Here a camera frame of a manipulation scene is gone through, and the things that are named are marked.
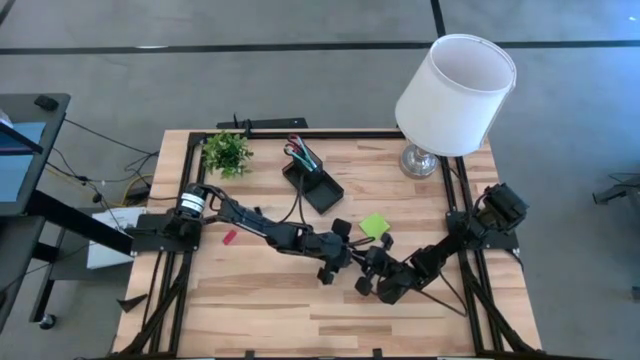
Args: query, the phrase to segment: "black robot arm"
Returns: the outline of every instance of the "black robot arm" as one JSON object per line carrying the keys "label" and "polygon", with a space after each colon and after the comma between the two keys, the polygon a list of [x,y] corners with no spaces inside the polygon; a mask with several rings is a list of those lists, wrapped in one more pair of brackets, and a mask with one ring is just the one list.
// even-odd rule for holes
{"label": "black robot arm", "polygon": [[[485,207],[478,211],[481,200]],[[418,249],[404,261],[386,253],[390,245],[372,246],[367,252],[355,251],[354,259],[365,274],[356,289],[368,295],[373,289],[371,278],[378,275],[378,297],[384,303],[395,304],[407,291],[420,291],[435,280],[450,256],[470,246],[477,247],[491,234],[512,232],[524,220],[526,209],[527,205],[506,184],[488,187],[449,236],[436,245]]]}
{"label": "black robot arm", "polygon": [[[207,198],[213,215],[203,217]],[[212,185],[192,183],[181,196],[180,205],[174,211],[176,235],[184,226],[193,222],[206,225],[216,222],[228,223],[245,229],[266,240],[276,251],[306,256],[325,262],[318,272],[324,284],[330,284],[333,273],[347,267],[351,262],[351,250],[344,236],[334,232],[315,233],[313,227],[294,222],[274,222],[252,209],[240,205],[222,189]]]}

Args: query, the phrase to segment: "lamp base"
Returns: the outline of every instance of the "lamp base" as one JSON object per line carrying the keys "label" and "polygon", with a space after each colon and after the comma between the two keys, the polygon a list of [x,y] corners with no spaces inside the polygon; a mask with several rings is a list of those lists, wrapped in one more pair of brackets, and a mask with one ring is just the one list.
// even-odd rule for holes
{"label": "lamp base", "polygon": [[400,156],[400,169],[412,179],[424,179],[438,168],[438,158],[414,144],[409,144]]}

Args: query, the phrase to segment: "floor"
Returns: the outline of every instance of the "floor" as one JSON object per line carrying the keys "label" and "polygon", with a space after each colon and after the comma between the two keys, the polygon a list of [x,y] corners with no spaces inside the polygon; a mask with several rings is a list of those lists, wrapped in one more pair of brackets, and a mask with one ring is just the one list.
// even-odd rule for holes
{"label": "floor", "polygon": [[[634,0],[440,3],[448,33],[493,41],[640,39]],[[426,0],[17,0],[0,26],[0,49],[436,37]],[[640,49],[507,51],[518,83],[490,139],[502,180],[531,205],[518,235],[543,346],[556,354],[637,358],[640,305],[630,288],[640,284],[639,222],[625,201],[596,206],[591,193],[614,183],[607,174],[640,170]],[[234,112],[304,116],[318,128],[394,126],[395,101],[425,53],[0,55],[0,92],[69,93],[69,119],[156,150],[165,129],[212,128]],[[93,178],[120,178],[136,158],[69,125],[57,147]],[[118,199],[125,185],[103,191]],[[48,173],[41,188],[71,205],[91,204],[83,189]],[[44,241],[51,241],[49,230]],[[49,311],[60,322],[43,332],[26,322],[41,276],[25,279],[0,336],[0,359],[104,355],[126,279],[57,284]]]}

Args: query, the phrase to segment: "green plant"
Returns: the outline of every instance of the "green plant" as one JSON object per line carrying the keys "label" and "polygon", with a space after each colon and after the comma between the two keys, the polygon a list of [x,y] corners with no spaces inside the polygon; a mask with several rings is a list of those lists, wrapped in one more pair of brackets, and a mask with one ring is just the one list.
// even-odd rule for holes
{"label": "green plant", "polygon": [[210,139],[202,151],[204,151],[205,169],[210,173],[213,173],[213,170],[222,169],[223,179],[251,172],[244,163],[253,156],[245,137],[223,131]]}

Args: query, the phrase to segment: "wooden table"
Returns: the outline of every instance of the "wooden table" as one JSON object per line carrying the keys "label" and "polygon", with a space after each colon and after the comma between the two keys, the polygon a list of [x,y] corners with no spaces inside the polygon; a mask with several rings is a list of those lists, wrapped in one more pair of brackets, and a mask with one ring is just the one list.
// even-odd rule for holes
{"label": "wooden table", "polygon": [[[299,131],[303,137],[304,131],[313,130]],[[153,197],[177,195],[188,135],[189,131],[182,130],[165,133]],[[249,144],[255,153],[249,163],[252,173],[234,180],[207,174],[205,182],[222,187],[243,206],[260,206],[265,216],[280,219],[295,197],[295,190],[281,173],[290,161],[282,153],[284,141],[250,140]],[[426,180],[404,176],[398,158],[405,140],[307,140],[307,144],[345,189],[344,199],[323,216],[303,201],[304,216],[316,231],[329,230],[339,217],[354,224],[352,235],[358,238],[363,234],[357,223],[379,212],[391,224],[395,240],[391,254],[396,258],[447,235],[444,214],[448,204],[442,173],[438,170]],[[474,198],[498,182],[488,144],[465,161]],[[193,166],[192,180],[196,170]],[[459,183],[454,186],[459,191]],[[460,193],[457,199],[462,205]],[[163,212],[174,203],[153,201],[150,209]],[[290,220],[299,220],[297,211]],[[321,265],[317,260],[279,254],[263,239],[244,231],[225,246],[222,238],[232,228],[216,224],[204,230],[191,268],[179,356],[244,356],[247,349],[256,350],[258,356],[370,356],[373,348],[382,348],[385,356],[473,354],[467,318],[417,293],[409,292],[393,306],[380,303],[373,295],[362,297],[354,289],[360,276],[355,264],[341,270],[333,285],[322,286],[316,279]],[[539,347],[520,266],[504,251],[485,254],[496,305],[526,342]],[[148,292],[155,259],[153,253],[136,257],[127,298]],[[176,261],[174,275],[180,263]],[[462,294],[457,257],[448,260],[443,273]],[[425,290],[461,308],[441,279]],[[478,306],[485,347],[490,348],[486,316]],[[115,351],[139,331],[143,311],[144,303],[122,314]],[[161,350],[168,344],[172,315],[169,310]]]}

